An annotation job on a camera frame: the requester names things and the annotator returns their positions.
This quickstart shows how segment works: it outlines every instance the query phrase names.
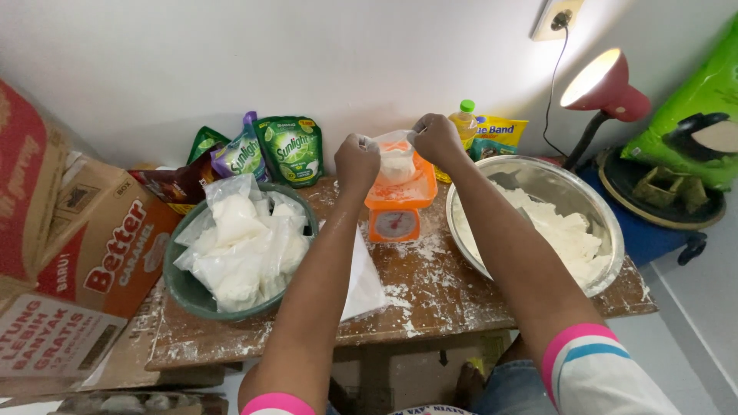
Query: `orange kitchen scale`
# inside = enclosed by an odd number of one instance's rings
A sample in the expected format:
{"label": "orange kitchen scale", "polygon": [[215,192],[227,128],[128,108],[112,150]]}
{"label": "orange kitchen scale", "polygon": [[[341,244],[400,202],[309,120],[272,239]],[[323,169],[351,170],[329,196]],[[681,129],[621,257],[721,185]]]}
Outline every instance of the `orange kitchen scale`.
{"label": "orange kitchen scale", "polygon": [[[407,141],[378,143],[380,151],[410,148]],[[369,240],[403,242],[420,236],[418,209],[427,208],[438,194],[433,165],[413,152],[417,176],[401,185],[386,186],[374,182],[364,200],[369,208]]]}

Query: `cooking oil bottle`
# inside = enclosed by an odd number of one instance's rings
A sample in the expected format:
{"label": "cooking oil bottle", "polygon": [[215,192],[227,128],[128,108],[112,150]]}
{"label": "cooking oil bottle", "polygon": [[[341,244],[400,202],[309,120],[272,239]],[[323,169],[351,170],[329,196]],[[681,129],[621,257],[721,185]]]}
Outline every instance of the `cooking oil bottle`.
{"label": "cooking oil bottle", "polygon": [[[472,113],[474,111],[474,101],[463,100],[459,105],[459,112],[449,115],[449,120],[456,126],[459,133],[461,143],[464,150],[469,150],[474,142],[474,135],[477,133],[477,118]],[[433,166],[435,169],[435,178],[445,183],[450,183],[451,178],[445,174],[440,168]]]}

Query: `scale dial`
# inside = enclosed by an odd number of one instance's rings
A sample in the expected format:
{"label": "scale dial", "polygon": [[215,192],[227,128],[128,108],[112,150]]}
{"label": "scale dial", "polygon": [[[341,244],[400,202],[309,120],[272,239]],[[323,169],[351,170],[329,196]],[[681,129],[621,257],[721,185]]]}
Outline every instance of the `scale dial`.
{"label": "scale dial", "polygon": [[385,239],[403,239],[410,236],[419,225],[416,212],[388,210],[376,214],[374,232]]}

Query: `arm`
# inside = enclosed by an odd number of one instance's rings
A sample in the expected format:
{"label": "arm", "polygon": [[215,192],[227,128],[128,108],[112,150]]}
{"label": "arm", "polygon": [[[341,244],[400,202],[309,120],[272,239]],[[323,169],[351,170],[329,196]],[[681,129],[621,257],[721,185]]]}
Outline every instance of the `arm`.
{"label": "arm", "polygon": [[417,152],[456,185],[482,261],[538,368],[546,347],[563,329],[579,323],[604,325],[554,249],[464,153],[453,124],[428,114],[414,129],[422,131],[414,138]]}
{"label": "arm", "polygon": [[291,394],[325,413],[359,212],[379,172],[379,148],[352,134],[336,153],[341,193],[284,295],[261,362],[241,383],[238,408],[270,392]]}

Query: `yellow package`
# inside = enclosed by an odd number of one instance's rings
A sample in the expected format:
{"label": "yellow package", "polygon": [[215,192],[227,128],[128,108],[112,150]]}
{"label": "yellow package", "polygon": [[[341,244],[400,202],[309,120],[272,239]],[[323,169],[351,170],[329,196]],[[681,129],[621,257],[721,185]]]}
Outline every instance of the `yellow package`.
{"label": "yellow package", "polygon": [[528,121],[477,116],[477,133],[466,153],[475,162],[499,154],[517,154],[517,144]]}

